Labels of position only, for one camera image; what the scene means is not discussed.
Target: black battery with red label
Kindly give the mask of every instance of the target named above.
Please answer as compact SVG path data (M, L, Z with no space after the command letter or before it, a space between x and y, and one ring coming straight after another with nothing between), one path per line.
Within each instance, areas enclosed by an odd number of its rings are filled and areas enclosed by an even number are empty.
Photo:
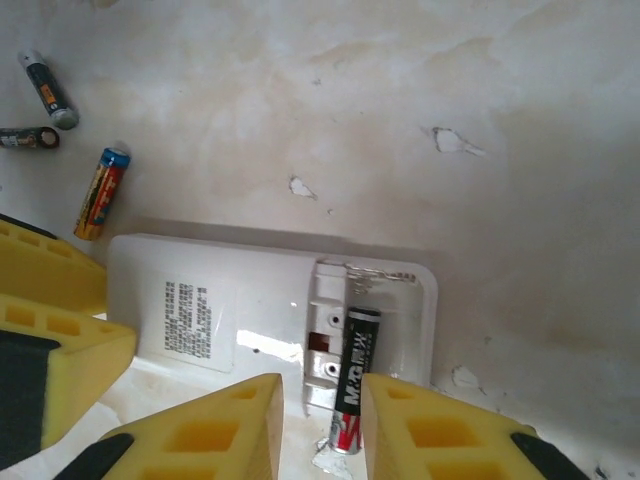
M352 455L358 453L362 447L360 430L362 377L371 370L380 316L379 310L362 307L352 307L347 314L342 365L328 442L331 449L339 453Z

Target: white wall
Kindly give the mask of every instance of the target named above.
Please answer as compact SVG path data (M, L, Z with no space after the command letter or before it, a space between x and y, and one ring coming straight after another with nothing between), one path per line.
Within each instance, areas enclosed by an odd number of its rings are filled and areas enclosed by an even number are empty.
M74 241L120 141L99 257L144 230L421 261L438 387L594 478L640 475L639 2L12 3L2 124L48 124L15 60L31 46L82 120L53 154L0 152L0 210ZM434 127L478 155L439 152Z

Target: orange battery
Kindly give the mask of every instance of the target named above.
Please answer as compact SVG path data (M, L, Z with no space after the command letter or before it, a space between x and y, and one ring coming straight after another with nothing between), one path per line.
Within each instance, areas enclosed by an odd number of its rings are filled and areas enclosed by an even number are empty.
M111 202L130 162L131 157L126 153L115 148L104 149L76 222L73 232L76 237L93 241L102 234Z

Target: battery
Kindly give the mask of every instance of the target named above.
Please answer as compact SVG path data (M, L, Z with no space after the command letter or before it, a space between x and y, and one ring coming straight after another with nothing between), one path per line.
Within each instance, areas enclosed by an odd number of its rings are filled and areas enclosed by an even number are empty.
M61 130L75 127L80 120L78 112L71 108L42 55L35 50L25 50L18 53L18 61L27 72L53 124Z
M362 446L360 392L362 377L371 370L380 327L380 311L351 307L344 327L342 365L328 445L332 450L353 455Z
M82 204L73 234L82 240L97 239L104 228L111 202L131 157L115 148L105 148Z
M0 147L58 148L60 137L51 127L0 128Z

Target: yellow foam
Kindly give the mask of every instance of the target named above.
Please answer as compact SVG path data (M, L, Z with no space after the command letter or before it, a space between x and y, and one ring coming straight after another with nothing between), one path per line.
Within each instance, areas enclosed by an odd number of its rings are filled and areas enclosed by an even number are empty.
M112 430L134 443L104 480L278 478L282 378L266 374Z
M542 480L513 444L535 430L385 375L362 382L370 480Z
M106 311L105 269L80 250L0 219L0 293L90 315Z
M0 330L60 343L49 353L42 448L60 440L117 380L136 345L128 327L3 294Z

